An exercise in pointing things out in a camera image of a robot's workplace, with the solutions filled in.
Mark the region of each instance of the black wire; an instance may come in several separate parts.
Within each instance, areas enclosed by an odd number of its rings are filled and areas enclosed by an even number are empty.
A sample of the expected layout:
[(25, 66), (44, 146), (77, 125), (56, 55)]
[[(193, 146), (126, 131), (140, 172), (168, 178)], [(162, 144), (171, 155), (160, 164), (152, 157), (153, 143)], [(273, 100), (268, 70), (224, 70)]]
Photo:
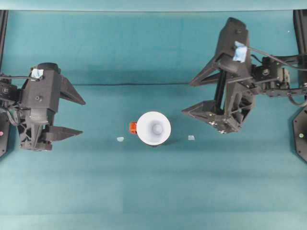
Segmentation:
[(280, 62), (280, 63), (282, 63), (282, 64), (284, 64), (284, 65), (286, 65), (286, 66), (289, 66), (289, 67), (291, 67), (291, 68), (293, 68), (293, 69), (297, 69), (297, 70), (300, 70), (300, 71), (307, 71), (307, 69), (299, 68), (299, 67), (293, 66), (293, 65), (291, 65), (291, 64), (289, 64), (289, 63), (287, 63), (287, 62), (285, 62), (285, 61), (283, 61), (283, 60), (280, 60), (279, 58), (277, 58), (277, 57), (275, 57), (275, 56), (273, 56), (273, 55), (270, 55), (270, 54), (268, 54), (268, 53), (262, 51), (262, 50), (255, 49), (255, 48), (252, 48), (252, 47), (248, 47), (248, 49), (251, 50), (251, 51), (254, 51), (254, 52), (256, 52), (256, 53), (262, 54), (262, 55), (264, 55), (264, 56), (268, 56), (269, 58), (271, 58), (271, 59), (273, 59), (273, 60), (275, 60), (275, 61), (277, 61), (277, 62)]
[(293, 99), (293, 97), (292, 97), (292, 95), (289, 93), (288, 94), (288, 98), (289, 98), (289, 100), (290, 100), (290, 102), (292, 103), (292, 104), (294, 104), (294, 105), (296, 105), (296, 106), (298, 106), (298, 107), (305, 107), (306, 105), (307, 105), (307, 100), (305, 100), (304, 102), (302, 102), (302, 103), (297, 103), (294, 99)]
[(7, 75), (4, 75), (4, 74), (0, 75), (0, 79), (30, 79), (30, 80), (39, 81), (39, 79), (31, 78), (31, 77), (27, 77), (27, 76), (7, 76)]
[(262, 64), (262, 61), (260, 61), (260, 59), (259, 59), (256, 55), (252, 54), (251, 56), (252, 56), (253, 58), (255, 58), (258, 62), (260, 62), (260, 63)]

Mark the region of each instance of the screw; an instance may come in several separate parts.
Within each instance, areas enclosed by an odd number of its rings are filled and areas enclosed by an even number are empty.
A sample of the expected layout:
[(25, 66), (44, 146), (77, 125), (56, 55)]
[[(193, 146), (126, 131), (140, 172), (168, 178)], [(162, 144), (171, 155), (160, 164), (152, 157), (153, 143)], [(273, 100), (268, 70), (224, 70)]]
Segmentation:
[(215, 121), (209, 122), (210, 125), (215, 126), (217, 123)]
[(263, 76), (267, 76), (267, 75), (269, 75), (270, 74), (270, 70), (269, 69), (264, 69), (263, 71), (262, 71), (262, 75)]
[(5, 93), (5, 94), (7, 94), (7, 93), (9, 92), (9, 89), (8, 89), (8, 88), (3, 88), (3, 89), (2, 89), (2, 92)]

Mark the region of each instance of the black metal frame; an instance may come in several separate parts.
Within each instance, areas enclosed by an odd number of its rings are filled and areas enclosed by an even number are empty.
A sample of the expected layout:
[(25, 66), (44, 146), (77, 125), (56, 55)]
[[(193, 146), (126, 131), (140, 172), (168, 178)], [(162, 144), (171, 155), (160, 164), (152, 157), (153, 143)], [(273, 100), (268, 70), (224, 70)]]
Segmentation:
[[(307, 10), (294, 10), (293, 22), (297, 40), (297, 48), (300, 54), (307, 53)], [(307, 86), (307, 72), (299, 72), (299, 84)], [(296, 153), (307, 161), (307, 107), (293, 120), (293, 131)]]

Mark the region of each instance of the robotic arm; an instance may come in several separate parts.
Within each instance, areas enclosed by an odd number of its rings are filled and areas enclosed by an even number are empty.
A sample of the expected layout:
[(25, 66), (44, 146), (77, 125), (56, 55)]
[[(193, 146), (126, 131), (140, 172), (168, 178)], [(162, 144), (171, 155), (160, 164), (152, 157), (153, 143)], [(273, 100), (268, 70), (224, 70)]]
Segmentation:
[[(21, 89), (12, 85), (16, 78), (26, 79)], [(60, 98), (85, 104), (57, 64), (39, 64), (31, 68), (29, 77), (1, 74), (0, 156), (7, 151), (10, 124), (17, 127), (20, 147), (27, 150), (51, 150), (53, 141), (81, 134), (82, 131), (53, 125)]]
[[(244, 61), (234, 60), (235, 43), (244, 44), (248, 49)], [(250, 51), (256, 51), (269, 57), (262, 59), (261, 66), (251, 64)], [(246, 117), (255, 106), (255, 96), (265, 94), (269, 97), (287, 96), (292, 103), (295, 95), (306, 95), (306, 84), (299, 88), (290, 88), (289, 72), (283, 68), (287, 65), (300, 69), (307, 63), (307, 55), (275, 57), (260, 50), (249, 47), (248, 30), (243, 22), (229, 18), (220, 32), (215, 56), (205, 68), (190, 82), (191, 86), (217, 83), (214, 100), (203, 101), (183, 113), (204, 121), (216, 128), (220, 133), (238, 132)], [(225, 100), (222, 99), (225, 89)]]

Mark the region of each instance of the plastic piece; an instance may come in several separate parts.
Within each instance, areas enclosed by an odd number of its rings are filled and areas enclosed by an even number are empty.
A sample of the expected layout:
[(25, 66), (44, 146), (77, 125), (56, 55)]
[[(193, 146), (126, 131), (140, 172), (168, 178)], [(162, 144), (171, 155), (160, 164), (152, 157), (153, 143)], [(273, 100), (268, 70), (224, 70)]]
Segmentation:
[(236, 51), (233, 57), (233, 61), (239, 61), (241, 63), (245, 62), (246, 53), (248, 51), (247, 46), (237, 41), (235, 41), (235, 46), (236, 46)]
[(130, 122), (129, 132), (132, 133), (132, 134), (137, 134), (137, 132), (136, 132), (136, 121)]

